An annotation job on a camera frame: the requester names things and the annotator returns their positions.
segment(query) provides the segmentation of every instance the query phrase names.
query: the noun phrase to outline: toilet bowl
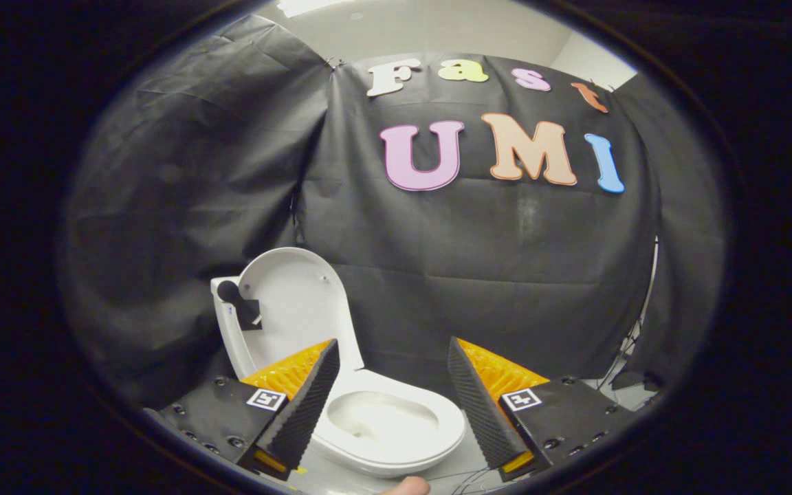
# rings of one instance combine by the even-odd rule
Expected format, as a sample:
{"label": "toilet bowl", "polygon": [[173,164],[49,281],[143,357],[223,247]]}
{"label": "toilet bowl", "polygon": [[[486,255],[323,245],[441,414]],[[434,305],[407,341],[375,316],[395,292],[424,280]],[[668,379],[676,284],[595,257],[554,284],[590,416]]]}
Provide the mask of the toilet bowl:
{"label": "toilet bowl", "polygon": [[[261,329],[240,329],[234,307],[217,295],[226,280],[245,300],[258,300]],[[454,402],[363,369],[344,286],[317,254],[280,247],[253,260],[240,276],[214,278],[210,285],[225,348],[240,378],[338,339],[340,372],[310,449],[352,470],[394,477],[432,467],[462,441],[465,419]]]}

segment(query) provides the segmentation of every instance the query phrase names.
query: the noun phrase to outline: wire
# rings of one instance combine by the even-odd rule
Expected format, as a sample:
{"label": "wire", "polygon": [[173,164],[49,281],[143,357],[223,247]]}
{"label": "wire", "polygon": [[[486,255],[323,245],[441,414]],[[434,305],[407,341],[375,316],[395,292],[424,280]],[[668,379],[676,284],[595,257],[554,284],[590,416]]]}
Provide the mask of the wire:
{"label": "wire", "polygon": [[[638,329],[638,336],[640,336],[640,330],[644,329],[644,324],[641,323],[640,319],[637,320],[637,329]],[[625,338],[622,339],[622,342],[625,342],[626,340],[629,340],[631,342],[629,342],[629,344],[622,349],[622,352],[620,352],[619,356],[616,357],[616,360],[614,360],[613,363],[610,364],[610,369],[607,370],[607,374],[604,374],[604,378],[602,378],[600,382],[597,383],[597,388],[596,388],[597,391],[601,391],[601,386],[604,386],[606,380],[610,378],[610,373],[612,373],[613,370],[616,369],[616,363],[619,363],[619,361],[625,357],[625,353],[626,351],[628,351],[628,348],[630,348],[632,345],[635,344],[635,342],[637,342],[637,338],[633,338],[631,336],[631,334],[633,334],[634,332],[635,332],[635,327],[632,327],[630,330],[628,330],[628,335],[626,335]]]}

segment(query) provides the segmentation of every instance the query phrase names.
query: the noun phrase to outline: black fabric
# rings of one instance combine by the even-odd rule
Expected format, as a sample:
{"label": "black fabric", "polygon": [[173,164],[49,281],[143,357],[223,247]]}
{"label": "black fabric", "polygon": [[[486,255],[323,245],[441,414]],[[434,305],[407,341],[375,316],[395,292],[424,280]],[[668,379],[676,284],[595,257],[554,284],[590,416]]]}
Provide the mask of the black fabric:
{"label": "black fabric", "polygon": [[638,75],[613,95],[642,135],[662,195],[656,279],[641,335],[613,388],[645,378],[664,385],[684,372],[704,344],[727,275],[732,225],[722,171],[661,94]]}
{"label": "black fabric", "polygon": [[[417,58],[404,88],[369,98],[368,69]],[[486,82],[440,78],[444,60],[479,62]],[[534,69],[552,85],[516,84]],[[475,54],[396,54],[333,73],[328,112],[296,203],[298,244],[339,273],[368,369],[454,398],[446,373],[450,336],[544,376],[603,376],[637,320],[650,282],[658,189],[645,148],[607,90],[607,115],[556,70]],[[539,121],[566,129],[572,187],[527,175],[494,179],[496,148],[482,113],[506,113],[525,132]],[[432,191],[396,188],[378,134],[411,124],[418,169],[438,164],[430,123],[464,123],[460,169]],[[584,135],[610,140],[626,191],[600,177]]]}
{"label": "black fabric", "polygon": [[210,279],[292,244],[330,73],[248,16],[138,76],[101,118],[66,205],[62,290],[82,347],[129,399],[160,407],[231,373]]}
{"label": "black fabric", "polygon": [[[405,88],[368,98],[363,60],[332,70],[288,32],[242,19],[128,88],[88,144],[67,206],[63,292],[100,372],[161,407],[211,374],[231,374],[210,294],[278,245],[332,263],[368,369],[455,398],[450,336],[544,376],[599,377],[641,311],[659,195],[647,149],[609,91],[590,106],[552,69],[474,54],[421,60]],[[450,81],[468,58],[487,82]],[[532,91],[509,73],[534,69]],[[574,186],[490,175],[482,113],[566,129]],[[384,174],[378,133],[412,124],[415,165],[438,160],[431,122],[458,120],[459,176],[408,192]],[[623,194],[603,191],[584,135],[610,140]]]}

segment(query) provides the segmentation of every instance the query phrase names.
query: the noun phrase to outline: white toilet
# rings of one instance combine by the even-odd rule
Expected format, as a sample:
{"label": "white toilet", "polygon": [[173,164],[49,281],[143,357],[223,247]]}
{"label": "white toilet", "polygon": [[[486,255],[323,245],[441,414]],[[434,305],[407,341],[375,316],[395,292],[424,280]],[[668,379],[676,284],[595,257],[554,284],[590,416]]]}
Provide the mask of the white toilet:
{"label": "white toilet", "polygon": [[[240,330],[234,307],[217,295],[226,280],[246,300],[258,300],[262,329]],[[362,369],[344,285],[317,254],[297,247],[267,251],[240,276],[214,278],[211,289],[230,362],[241,378],[338,339],[340,372],[309,448],[353,470],[396,477],[439,463],[463,439],[465,420],[454,402]]]}

